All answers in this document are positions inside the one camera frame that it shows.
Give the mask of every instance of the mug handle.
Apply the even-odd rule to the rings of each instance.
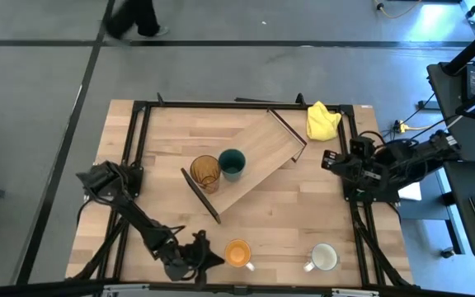
[[[312,269],[314,269],[314,267],[315,267],[315,266],[314,266],[313,262],[307,262],[307,263],[305,264],[305,266],[303,267],[303,270],[304,270],[305,272],[310,272]]]
[[[256,268],[254,267],[254,265],[252,265],[252,263],[248,262],[247,264],[245,264],[245,267],[248,268],[248,270],[250,271],[254,271]]]

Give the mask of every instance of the wooden board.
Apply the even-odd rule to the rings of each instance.
[[[230,182],[221,175],[219,189],[206,194],[206,199],[222,214],[250,190],[263,182],[274,170],[280,168],[294,155],[302,151],[302,144],[271,112],[263,111],[263,116],[249,124],[230,140],[217,148],[206,148],[200,155],[218,158],[225,149],[239,149],[247,160],[241,178]],[[191,162],[183,166],[189,172]]]
[[[98,162],[120,161],[130,104],[133,102],[111,103],[96,157]],[[297,133],[306,135],[305,111],[279,113]],[[327,142],[308,140],[297,163],[285,163],[221,214],[222,224],[214,221],[187,186],[179,170],[184,163],[190,163],[207,148],[223,145],[264,114],[265,111],[259,110],[153,108],[138,205],[149,217],[163,224],[185,224],[186,229],[177,236],[181,244],[191,243],[191,234],[200,229],[207,231],[212,250],[220,256],[232,239],[249,242],[256,270],[250,272],[225,263],[208,271],[210,284],[360,286],[353,227],[348,204],[342,199],[341,180],[320,168],[324,149],[340,152],[338,138]],[[377,131],[371,106],[355,106],[355,118],[359,132]],[[67,276],[78,273],[98,249],[108,216],[107,207],[93,203],[83,211]],[[374,220],[384,254],[401,275],[411,281],[397,214],[385,204],[375,204]],[[330,243],[336,249],[340,263],[333,271],[303,271],[316,243]],[[367,249],[366,255],[374,280],[371,254]],[[110,257],[108,276],[113,262],[114,257]],[[133,228],[129,231],[121,279],[169,281],[162,263],[151,258]]]

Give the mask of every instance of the black desk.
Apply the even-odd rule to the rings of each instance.
[[[444,74],[439,65],[428,66],[428,74],[443,116],[453,115],[460,105],[461,78]],[[475,145],[475,120],[463,118],[449,131],[463,150]],[[475,162],[447,162],[444,170],[475,256],[475,214],[469,201],[470,196],[475,194]]]

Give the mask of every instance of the orange mug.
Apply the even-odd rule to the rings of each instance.
[[[241,239],[234,239],[227,244],[227,247],[224,249],[224,257],[227,260],[228,264],[234,267],[246,267],[250,271],[256,269],[251,260],[251,247],[247,242]]]

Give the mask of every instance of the white mug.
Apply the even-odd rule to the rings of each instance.
[[[310,272],[315,267],[321,271],[330,271],[338,263],[335,249],[327,243],[319,243],[313,247],[311,261],[305,264],[303,269]]]

